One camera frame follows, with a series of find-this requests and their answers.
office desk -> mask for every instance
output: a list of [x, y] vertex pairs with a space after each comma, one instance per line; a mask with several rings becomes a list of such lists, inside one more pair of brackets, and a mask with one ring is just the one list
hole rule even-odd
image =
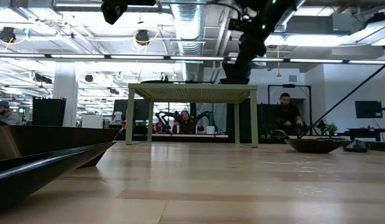
[[349, 128], [350, 139], [355, 138], [375, 138], [377, 142], [381, 141], [381, 133], [385, 133], [385, 128]]
[[[154, 103], [233, 103], [235, 105], [235, 143], [239, 144], [239, 104], [250, 96], [252, 147], [258, 147], [257, 130], [257, 86], [256, 85], [212, 85], [172, 83], [131, 83], [127, 120], [133, 121], [134, 95], [149, 100], [148, 141], [152, 140], [152, 118]], [[132, 144], [132, 130], [126, 131], [126, 144]]]

dark bowl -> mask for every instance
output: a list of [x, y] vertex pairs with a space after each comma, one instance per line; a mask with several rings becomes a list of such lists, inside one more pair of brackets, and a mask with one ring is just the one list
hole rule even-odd
[[333, 139], [285, 139], [297, 152], [326, 154], [339, 148], [345, 141]]

man in cap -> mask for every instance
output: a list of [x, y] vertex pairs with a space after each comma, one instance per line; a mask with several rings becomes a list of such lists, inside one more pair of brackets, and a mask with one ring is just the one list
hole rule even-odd
[[18, 114], [10, 110], [10, 105], [7, 101], [0, 101], [0, 121], [8, 125], [22, 125], [22, 120]]

woman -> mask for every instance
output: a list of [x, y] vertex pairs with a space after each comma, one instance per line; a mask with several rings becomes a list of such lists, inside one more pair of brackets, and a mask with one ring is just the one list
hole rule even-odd
[[181, 118], [178, 116], [174, 119], [175, 121], [172, 129], [173, 133], [177, 133], [177, 125], [180, 126], [179, 134], [196, 134], [195, 125], [197, 126], [198, 131], [204, 130], [202, 125], [196, 124], [196, 122], [191, 120], [190, 114], [186, 110], [181, 112]]

black monitor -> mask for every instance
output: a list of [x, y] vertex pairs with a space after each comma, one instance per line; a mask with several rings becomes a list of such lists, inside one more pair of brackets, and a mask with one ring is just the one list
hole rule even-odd
[[[122, 112], [122, 120], [126, 120], [126, 111], [128, 109], [128, 100], [115, 100], [113, 113]], [[149, 117], [149, 100], [134, 100], [134, 119], [148, 120]]]
[[357, 119], [383, 118], [381, 101], [356, 101], [355, 113]]

